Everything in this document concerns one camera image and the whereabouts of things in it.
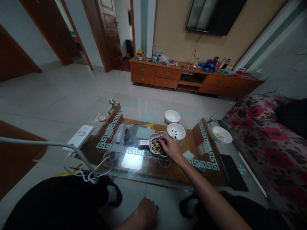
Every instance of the black cushion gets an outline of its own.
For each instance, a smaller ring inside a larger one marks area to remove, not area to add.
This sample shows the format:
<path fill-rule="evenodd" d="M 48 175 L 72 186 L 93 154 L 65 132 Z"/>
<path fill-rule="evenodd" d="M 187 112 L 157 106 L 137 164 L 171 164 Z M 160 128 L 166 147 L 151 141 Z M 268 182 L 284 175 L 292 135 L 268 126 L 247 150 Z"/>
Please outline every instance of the black cushion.
<path fill-rule="evenodd" d="M 307 139 L 307 98 L 279 106 L 275 114 L 278 123 Z"/>

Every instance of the floral sofa cover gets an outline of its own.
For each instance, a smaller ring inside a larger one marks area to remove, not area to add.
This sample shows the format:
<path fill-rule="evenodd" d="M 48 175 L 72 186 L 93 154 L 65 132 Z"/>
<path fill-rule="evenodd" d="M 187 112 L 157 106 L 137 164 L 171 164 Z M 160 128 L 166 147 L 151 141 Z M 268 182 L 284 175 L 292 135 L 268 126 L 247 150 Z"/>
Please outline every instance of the floral sofa cover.
<path fill-rule="evenodd" d="M 276 121 L 274 109 L 294 99 L 249 94 L 226 113 L 244 158 L 290 227 L 307 226 L 307 140 Z"/>

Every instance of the tv cabinet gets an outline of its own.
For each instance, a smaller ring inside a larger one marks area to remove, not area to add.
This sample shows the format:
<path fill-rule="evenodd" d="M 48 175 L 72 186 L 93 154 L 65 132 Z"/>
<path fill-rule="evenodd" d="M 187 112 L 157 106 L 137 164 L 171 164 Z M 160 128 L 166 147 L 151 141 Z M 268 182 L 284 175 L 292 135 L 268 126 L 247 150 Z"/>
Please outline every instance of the tv cabinet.
<path fill-rule="evenodd" d="M 134 84 L 142 83 L 153 85 L 153 87 L 240 98 L 251 93 L 264 82 L 253 77 L 242 79 L 224 76 L 217 72 L 206 72 L 202 69 L 182 69 L 181 65 L 190 65 L 186 62 L 179 62 L 178 66 L 167 66 L 160 62 L 148 62 L 148 60 L 150 59 L 129 60 L 131 81 Z"/>

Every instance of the hand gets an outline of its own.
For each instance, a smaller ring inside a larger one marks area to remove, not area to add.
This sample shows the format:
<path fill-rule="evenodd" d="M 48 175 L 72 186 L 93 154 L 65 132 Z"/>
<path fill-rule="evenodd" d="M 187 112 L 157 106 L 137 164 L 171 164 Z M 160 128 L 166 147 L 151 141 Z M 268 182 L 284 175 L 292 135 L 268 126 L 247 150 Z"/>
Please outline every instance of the hand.
<path fill-rule="evenodd" d="M 178 160 L 182 158 L 182 153 L 180 151 L 178 141 L 168 137 L 167 135 L 163 135 L 162 137 L 159 137 L 159 139 L 167 140 L 167 145 L 165 145 L 165 143 L 161 140 L 159 140 L 159 143 L 162 146 L 164 152 L 166 152 L 170 158 L 178 163 Z"/>
<path fill-rule="evenodd" d="M 159 207 L 153 201 L 144 197 L 138 205 L 137 211 L 140 215 L 140 221 L 144 221 L 145 229 L 152 229 L 157 226 L 156 215 Z"/>

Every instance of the black pants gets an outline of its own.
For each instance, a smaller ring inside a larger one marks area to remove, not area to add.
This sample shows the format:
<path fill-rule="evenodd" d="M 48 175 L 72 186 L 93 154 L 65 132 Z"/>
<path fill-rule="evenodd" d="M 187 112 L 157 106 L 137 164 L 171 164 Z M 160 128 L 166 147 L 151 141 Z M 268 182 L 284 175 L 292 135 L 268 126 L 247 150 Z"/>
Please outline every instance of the black pants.
<path fill-rule="evenodd" d="M 16 204 L 4 229 L 109 229 L 97 209 L 109 198 L 107 177 L 97 184 L 82 177 L 47 179 Z"/>
<path fill-rule="evenodd" d="M 266 209 L 243 196 L 233 196 L 225 191 L 222 191 L 221 194 L 253 230 L 289 229 L 278 211 Z M 192 230 L 218 229 L 201 202 L 196 204 L 195 209 L 198 222 Z"/>
<path fill-rule="evenodd" d="M 108 201 L 108 181 L 105 176 L 99 177 L 96 185 L 76 176 L 45 180 L 21 198 L 4 229 L 109 229 L 97 212 Z M 222 195 L 252 229 L 280 230 L 287 227 L 273 210 L 245 197 Z M 200 202 L 196 205 L 196 213 L 199 221 L 193 229 L 217 229 Z"/>

